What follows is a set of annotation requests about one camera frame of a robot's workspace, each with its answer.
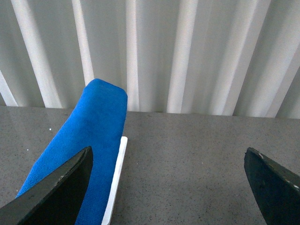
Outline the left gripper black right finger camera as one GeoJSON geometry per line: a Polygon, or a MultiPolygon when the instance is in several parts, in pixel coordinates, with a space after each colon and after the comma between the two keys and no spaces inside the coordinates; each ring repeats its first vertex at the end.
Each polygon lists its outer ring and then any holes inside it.
{"type": "Polygon", "coordinates": [[[268,225],[300,223],[300,177],[249,147],[244,169],[260,212],[268,225]]]}

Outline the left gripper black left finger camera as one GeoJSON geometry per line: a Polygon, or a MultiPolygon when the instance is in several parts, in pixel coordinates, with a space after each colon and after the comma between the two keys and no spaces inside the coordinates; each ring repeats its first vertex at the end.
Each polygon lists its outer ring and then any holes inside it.
{"type": "Polygon", "coordinates": [[[0,209],[2,225],[73,225],[93,167],[90,146],[0,209]]]}

